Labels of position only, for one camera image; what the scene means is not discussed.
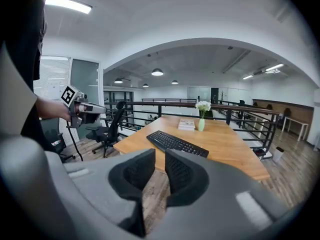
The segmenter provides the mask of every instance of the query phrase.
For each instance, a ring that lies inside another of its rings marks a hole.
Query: white blinds
[[[41,56],[40,59],[40,79],[33,81],[33,91],[36,95],[50,99],[48,96],[48,86],[52,82],[59,83],[60,97],[62,92],[68,85],[70,57],[59,56]],[[68,146],[72,144],[72,139],[66,128],[67,122],[64,119],[59,120],[59,132],[63,133],[63,139]],[[71,129],[72,136],[75,142],[79,141],[78,133],[76,129]]]

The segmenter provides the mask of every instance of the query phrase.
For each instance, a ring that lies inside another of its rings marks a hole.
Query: keyboard
[[[205,150],[199,146],[193,145],[183,139],[172,136],[161,130],[157,130],[146,137],[153,145],[163,152],[166,149],[174,149],[187,153],[194,154],[196,156],[206,158],[209,154],[208,150]]]

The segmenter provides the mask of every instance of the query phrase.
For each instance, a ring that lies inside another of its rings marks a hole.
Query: green vase
[[[199,120],[199,124],[198,124],[198,131],[202,132],[205,128],[205,120],[203,118],[201,118]]]

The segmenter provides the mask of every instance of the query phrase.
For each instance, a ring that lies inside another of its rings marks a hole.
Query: wooden floor
[[[284,154],[278,163],[272,159],[262,161],[271,178],[261,181],[261,184],[283,200],[288,208],[294,207],[308,197],[320,169],[320,152],[313,151],[313,148],[304,141],[297,142],[297,139],[298,137],[292,133],[277,130],[270,152],[273,153],[276,147],[281,147],[285,150]],[[84,161],[103,158],[103,149],[97,150],[96,154],[91,152],[97,146],[99,143],[88,139],[77,144]],[[68,146],[63,153],[76,156],[76,159],[69,159],[68,162],[80,161],[73,145]],[[118,155],[120,154],[117,150],[107,149],[107,158]],[[169,194],[167,175],[155,171],[143,190],[143,216],[147,233],[151,232],[163,218]]]

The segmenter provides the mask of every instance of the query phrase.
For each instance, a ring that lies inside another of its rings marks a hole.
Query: stack of books
[[[194,131],[196,128],[195,121],[192,119],[180,119],[178,129],[186,131]]]

